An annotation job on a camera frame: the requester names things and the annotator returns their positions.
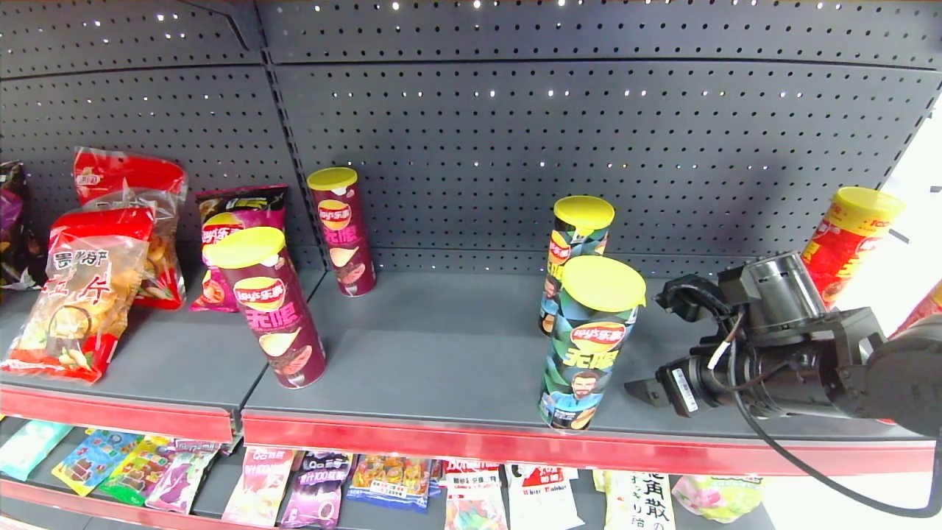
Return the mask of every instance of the red shelf edge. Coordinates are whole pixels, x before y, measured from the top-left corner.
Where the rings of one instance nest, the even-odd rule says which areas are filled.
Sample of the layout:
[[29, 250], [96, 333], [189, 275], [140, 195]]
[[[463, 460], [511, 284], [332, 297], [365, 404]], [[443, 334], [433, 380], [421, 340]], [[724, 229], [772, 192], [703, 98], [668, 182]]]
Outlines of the red shelf edge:
[[[325, 417], [278, 416], [243, 410], [246, 443], [280, 447], [326, 447], [356, 453], [465, 457], [533, 462], [576, 468], [673, 474], [802, 475], [760, 440], [670, 437], [629, 439], [563, 435], [550, 430], [512, 431], [430, 423], [357, 422]], [[933, 444], [846, 442], [786, 443], [799, 458], [827, 475], [928, 472]]]
[[101, 499], [80, 497], [74, 493], [55, 491], [13, 480], [0, 479], [5, 497], [36, 505], [50, 506], [92, 517], [152, 526], [164, 530], [236, 530], [256, 528], [234, 522], [225, 522], [197, 515], [183, 515], [150, 509], [143, 506], [123, 505]]
[[223, 408], [103, 398], [9, 383], [0, 387], [0, 414], [172, 438], [233, 440], [232, 418]]

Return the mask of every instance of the potato chip can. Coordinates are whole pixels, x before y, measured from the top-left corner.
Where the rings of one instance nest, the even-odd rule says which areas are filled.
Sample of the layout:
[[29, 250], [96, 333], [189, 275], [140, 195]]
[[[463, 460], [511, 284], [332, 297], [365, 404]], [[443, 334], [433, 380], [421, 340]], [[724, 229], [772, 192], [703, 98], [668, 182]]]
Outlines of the potato chip can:
[[376, 287], [357, 180], [356, 170], [345, 167], [323, 169], [307, 177], [337, 285], [346, 296], [363, 296]]
[[570, 259], [550, 333], [540, 415], [551, 427], [585, 430], [602, 401], [615, 359], [645, 305], [637, 271], [601, 256]]
[[203, 253], [232, 287], [278, 382], [289, 389], [314, 383], [327, 360], [284, 232], [246, 228], [205, 245]]
[[860, 264], [904, 208], [903, 201], [882, 191], [856, 187], [837, 190], [802, 252], [804, 266], [825, 308], [834, 306]]
[[939, 280], [939, 283], [935, 284], [935, 287], [929, 291], [929, 294], [927, 294], [921, 302], [916, 304], [916, 307], [913, 307], [912, 312], [909, 313], [906, 320], [902, 321], [900, 327], [893, 332], [890, 338], [893, 339], [903, 331], [909, 329], [914, 323], [935, 313], [942, 313], [942, 280]]
[[540, 302], [540, 331], [553, 329], [560, 306], [560, 282], [566, 262], [576, 256], [602, 256], [609, 238], [609, 225], [615, 208], [607, 201], [589, 195], [564, 197], [553, 206], [556, 219], [549, 235], [546, 280]]

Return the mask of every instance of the red chip bag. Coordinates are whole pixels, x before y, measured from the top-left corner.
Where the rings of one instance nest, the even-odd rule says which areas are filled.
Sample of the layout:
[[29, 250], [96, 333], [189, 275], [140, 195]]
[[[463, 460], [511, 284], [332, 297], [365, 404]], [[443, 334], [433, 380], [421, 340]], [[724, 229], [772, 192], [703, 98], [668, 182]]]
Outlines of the red chip bag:
[[176, 255], [180, 206], [187, 198], [187, 174], [160, 158], [121, 151], [75, 148], [78, 200], [84, 209], [149, 207], [156, 219], [135, 305], [179, 309], [187, 297]]
[[49, 281], [0, 370], [100, 379], [127, 327], [153, 231], [147, 207], [60, 217], [49, 234]]

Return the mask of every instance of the pegboard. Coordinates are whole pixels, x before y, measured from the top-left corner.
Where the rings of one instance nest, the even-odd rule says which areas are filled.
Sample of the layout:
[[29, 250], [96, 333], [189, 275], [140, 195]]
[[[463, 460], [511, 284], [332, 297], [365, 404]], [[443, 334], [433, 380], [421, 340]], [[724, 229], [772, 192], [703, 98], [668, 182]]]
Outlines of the pegboard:
[[[658, 254], [613, 254], [647, 278], [676, 278], [684, 274], [710, 277], [753, 257], [681, 256]], [[546, 251], [495, 251], [450, 249], [373, 250], [381, 271], [425, 273], [546, 273]]]
[[261, 64], [230, 20], [172, 0], [5, 2], [3, 78], [130, 68]]
[[553, 202], [616, 208], [614, 254], [801, 248], [881, 183], [942, 73], [728, 61], [276, 69], [304, 171], [364, 176], [377, 248], [544, 251]]
[[278, 62], [762, 59], [937, 69], [933, 2], [261, 2]]
[[[187, 170], [190, 195], [180, 240], [200, 240], [194, 192], [284, 183], [290, 188], [289, 241], [295, 246], [315, 244], [261, 66], [4, 81], [0, 112], [0, 156], [24, 161], [41, 230], [78, 206], [71, 175], [73, 147], [87, 145], [162, 157]], [[319, 257], [303, 256], [320, 263]]]

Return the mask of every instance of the green chip can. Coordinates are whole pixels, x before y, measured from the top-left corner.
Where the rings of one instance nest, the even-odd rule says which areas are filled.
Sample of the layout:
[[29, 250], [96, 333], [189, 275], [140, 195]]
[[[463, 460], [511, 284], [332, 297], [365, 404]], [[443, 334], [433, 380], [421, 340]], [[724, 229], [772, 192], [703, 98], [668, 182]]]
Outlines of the green chip can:
[[589, 427], [645, 289], [642, 276], [615, 259], [581, 256], [566, 263], [539, 404], [546, 424]]
[[573, 195], [563, 197], [553, 206], [553, 231], [549, 235], [546, 281], [540, 303], [540, 331], [553, 329], [560, 306], [562, 270], [576, 256], [601, 256], [609, 238], [609, 225], [615, 208], [598, 197]]

